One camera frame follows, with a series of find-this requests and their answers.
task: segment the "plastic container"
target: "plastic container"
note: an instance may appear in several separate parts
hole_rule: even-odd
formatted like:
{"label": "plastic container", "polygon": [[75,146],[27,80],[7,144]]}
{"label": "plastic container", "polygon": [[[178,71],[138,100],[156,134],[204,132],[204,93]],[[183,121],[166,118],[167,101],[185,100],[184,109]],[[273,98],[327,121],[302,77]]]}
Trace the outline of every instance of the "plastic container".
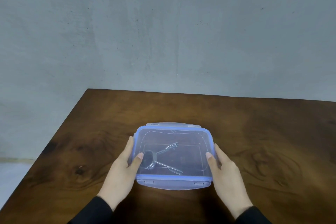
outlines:
{"label": "plastic container", "polygon": [[135,179],[141,185],[168,190],[188,190],[211,185],[205,156],[215,156],[210,132],[199,125],[148,123],[134,134],[132,159],[144,152]]}

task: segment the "table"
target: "table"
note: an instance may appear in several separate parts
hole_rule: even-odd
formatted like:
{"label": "table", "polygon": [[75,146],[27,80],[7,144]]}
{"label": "table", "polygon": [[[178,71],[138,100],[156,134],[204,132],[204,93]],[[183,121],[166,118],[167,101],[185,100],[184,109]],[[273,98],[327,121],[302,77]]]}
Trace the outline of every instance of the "table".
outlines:
{"label": "table", "polygon": [[[0,211],[1,223],[66,223],[99,191],[138,127],[207,128],[273,223],[335,223],[336,103],[88,89]],[[230,223],[213,185],[166,191],[135,182],[120,223]]]}

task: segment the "dark wood stain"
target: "dark wood stain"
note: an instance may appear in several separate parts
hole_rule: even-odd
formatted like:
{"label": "dark wood stain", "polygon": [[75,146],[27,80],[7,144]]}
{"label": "dark wood stain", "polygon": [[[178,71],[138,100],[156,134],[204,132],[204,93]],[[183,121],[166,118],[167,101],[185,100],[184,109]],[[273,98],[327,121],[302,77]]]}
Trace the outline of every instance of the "dark wood stain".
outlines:
{"label": "dark wood stain", "polygon": [[[207,128],[273,223],[334,223],[336,103],[87,90],[0,211],[1,223],[66,223],[94,197],[128,136],[150,122]],[[118,223],[231,223],[213,186],[134,184]]]}

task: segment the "finger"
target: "finger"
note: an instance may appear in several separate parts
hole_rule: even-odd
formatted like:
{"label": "finger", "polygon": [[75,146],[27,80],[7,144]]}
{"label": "finger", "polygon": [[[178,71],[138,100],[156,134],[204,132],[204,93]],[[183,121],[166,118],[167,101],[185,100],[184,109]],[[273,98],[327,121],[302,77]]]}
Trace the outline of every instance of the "finger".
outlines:
{"label": "finger", "polygon": [[127,161],[128,157],[132,153],[133,145],[134,145],[134,139],[132,136],[130,136],[123,152],[120,153],[119,158],[125,159]]}
{"label": "finger", "polygon": [[217,144],[215,144],[215,151],[222,165],[228,161],[231,161],[229,157],[220,149],[220,147]]}
{"label": "finger", "polygon": [[217,166],[217,162],[215,160],[215,158],[212,156],[211,153],[207,152],[205,154],[205,156],[207,157],[207,160],[208,160],[208,164],[209,164],[209,167],[210,167],[210,170],[211,170],[211,173],[212,173],[212,176],[216,176],[218,171],[219,171],[219,168]]}
{"label": "finger", "polygon": [[135,174],[137,173],[139,167],[140,167],[140,164],[141,164],[141,161],[144,157],[144,153],[143,152],[140,152],[132,161],[131,165],[128,167],[132,174]]}

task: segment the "black sleeve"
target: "black sleeve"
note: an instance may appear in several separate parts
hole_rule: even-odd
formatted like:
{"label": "black sleeve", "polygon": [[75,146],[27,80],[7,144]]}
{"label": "black sleeve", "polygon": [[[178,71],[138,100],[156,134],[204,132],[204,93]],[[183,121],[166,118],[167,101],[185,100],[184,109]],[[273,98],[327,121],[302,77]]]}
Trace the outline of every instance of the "black sleeve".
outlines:
{"label": "black sleeve", "polygon": [[68,224],[111,223],[111,207],[100,197],[94,197]]}
{"label": "black sleeve", "polygon": [[258,208],[250,207],[243,212],[234,222],[235,224],[272,224]]}

